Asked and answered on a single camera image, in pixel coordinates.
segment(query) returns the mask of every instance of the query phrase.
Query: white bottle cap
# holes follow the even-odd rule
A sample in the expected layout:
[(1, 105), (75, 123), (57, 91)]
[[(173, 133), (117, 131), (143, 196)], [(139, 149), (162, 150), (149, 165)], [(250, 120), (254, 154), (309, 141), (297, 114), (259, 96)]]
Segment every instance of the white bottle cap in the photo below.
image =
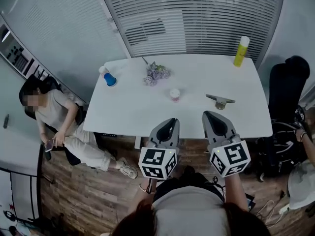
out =
[(248, 45), (250, 44), (250, 38), (246, 36), (242, 36), (240, 44), (244, 47), (248, 47)]

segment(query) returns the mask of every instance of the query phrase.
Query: person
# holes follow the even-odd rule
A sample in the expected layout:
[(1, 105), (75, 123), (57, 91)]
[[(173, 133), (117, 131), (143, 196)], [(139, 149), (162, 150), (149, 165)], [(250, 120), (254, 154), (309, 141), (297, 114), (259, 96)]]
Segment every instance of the person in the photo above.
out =
[(270, 236), (264, 223), (248, 212), (238, 174), (225, 177), (225, 200), (215, 184), (190, 166), (179, 179), (156, 184), (152, 179), (154, 194), (148, 194), (149, 179), (143, 180), (128, 216), (111, 236)]
[(77, 105), (61, 91), (54, 89), (41, 93), (33, 83), (27, 81), (20, 91), (22, 105), (35, 112), (40, 138), (46, 145), (49, 141), (45, 123), (57, 130), (53, 137), (55, 146), (64, 145), (73, 155), (88, 166), (107, 171), (117, 169), (124, 175), (135, 179), (137, 170), (130, 166), (125, 158), (116, 159), (107, 151), (97, 147), (93, 132), (83, 130), (83, 124), (77, 125), (75, 117)]
[(281, 176), (277, 183), (290, 197), (290, 209), (298, 209), (315, 201), (315, 146), (305, 130), (295, 132), (298, 142), (303, 143), (307, 160), (297, 164), (289, 175)]

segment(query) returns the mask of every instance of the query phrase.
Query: bracelet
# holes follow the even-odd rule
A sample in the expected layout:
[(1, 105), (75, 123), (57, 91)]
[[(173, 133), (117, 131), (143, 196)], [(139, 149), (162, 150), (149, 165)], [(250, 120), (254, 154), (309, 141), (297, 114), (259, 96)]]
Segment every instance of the bracelet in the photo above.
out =
[(306, 134), (306, 132), (305, 132), (305, 131), (301, 134), (301, 136), (300, 136), (300, 141), (302, 141), (303, 136), (304, 136), (305, 134)]
[(146, 191), (145, 189), (143, 189), (143, 188), (141, 187), (141, 185), (139, 185), (139, 188), (140, 188), (143, 192), (147, 193), (147, 191)]

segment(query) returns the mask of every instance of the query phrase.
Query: white pants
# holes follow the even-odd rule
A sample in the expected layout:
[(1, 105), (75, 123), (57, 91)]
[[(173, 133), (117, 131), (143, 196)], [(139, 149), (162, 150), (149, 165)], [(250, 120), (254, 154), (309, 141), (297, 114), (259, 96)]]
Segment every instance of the white pants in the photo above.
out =
[(108, 151), (102, 151), (97, 147), (93, 132), (83, 130), (83, 123), (64, 140), (64, 146), (82, 163), (86, 165), (108, 170), (111, 154)]

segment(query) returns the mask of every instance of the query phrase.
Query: white table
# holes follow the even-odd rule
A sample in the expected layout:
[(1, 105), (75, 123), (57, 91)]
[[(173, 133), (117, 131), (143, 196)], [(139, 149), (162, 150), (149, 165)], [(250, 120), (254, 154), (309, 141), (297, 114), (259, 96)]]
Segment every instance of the white table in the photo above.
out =
[[(142, 58), (107, 62), (105, 67), (118, 80), (110, 88), (100, 76), (86, 115), (84, 130), (148, 137), (162, 121), (178, 118), (181, 138), (205, 138), (202, 113), (217, 112), (232, 121), (242, 138), (272, 135), (266, 97), (251, 59), (242, 67), (234, 57), (220, 55), (162, 55), (145, 57), (172, 70), (172, 76), (145, 86), (146, 64)], [(172, 102), (169, 91), (178, 88), (180, 101)], [(206, 94), (236, 100), (224, 110)]]

